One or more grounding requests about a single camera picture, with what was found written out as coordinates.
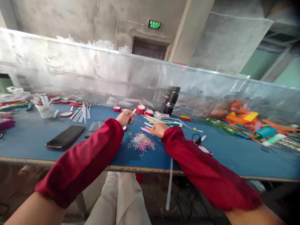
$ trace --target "smartphone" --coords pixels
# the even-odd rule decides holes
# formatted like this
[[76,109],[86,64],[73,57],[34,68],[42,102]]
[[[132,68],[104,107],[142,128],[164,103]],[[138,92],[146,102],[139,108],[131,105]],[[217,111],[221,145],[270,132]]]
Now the smartphone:
[[82,126],[70,126],[49,141],[45,146],[48,148],[67,148],[79,138],[83,131],[84,127]]

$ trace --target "red sleeve cover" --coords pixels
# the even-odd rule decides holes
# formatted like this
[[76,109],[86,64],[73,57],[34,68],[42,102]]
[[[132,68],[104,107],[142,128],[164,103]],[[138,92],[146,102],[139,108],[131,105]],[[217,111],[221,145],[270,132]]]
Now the red sleeve cover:
[[107,167],[121,145],[124,131],[115,119],[107,119],[86,141],[66,151],[35,191],[67,208]]
[[218,210],[253,210],[262,204],[242,178],[186,140],[180,127],[167,129],[162,142],[187,178]]

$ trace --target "doorway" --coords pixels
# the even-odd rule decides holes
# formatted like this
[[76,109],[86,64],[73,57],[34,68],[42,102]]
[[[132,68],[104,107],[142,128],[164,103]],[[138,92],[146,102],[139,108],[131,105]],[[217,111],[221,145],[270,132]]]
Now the doorway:
[[132,54],[164,60],[168,43],[134,37]]

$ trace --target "black thermos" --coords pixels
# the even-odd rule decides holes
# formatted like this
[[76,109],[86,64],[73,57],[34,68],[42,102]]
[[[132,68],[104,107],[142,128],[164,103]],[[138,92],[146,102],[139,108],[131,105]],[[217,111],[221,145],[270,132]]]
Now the black thermos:
[[163,113],[171,115],[179,96],[180,87],[174,86],[166,99],[165,109]]

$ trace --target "hand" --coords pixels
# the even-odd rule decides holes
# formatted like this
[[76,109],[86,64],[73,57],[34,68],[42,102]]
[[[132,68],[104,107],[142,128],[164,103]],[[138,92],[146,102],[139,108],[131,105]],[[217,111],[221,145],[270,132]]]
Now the hand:
[[124,127],[126,124],[131,124],[133,121],[133,115],[132,111],[127,109],[126,111],[122,112],[116,120],[121,124],[122,127]]
[[164,123],[155,123],[149,134],[158,136],[159,138],[162,138],[163,133],[167,129],[169,129],[168,125],[165,125]]

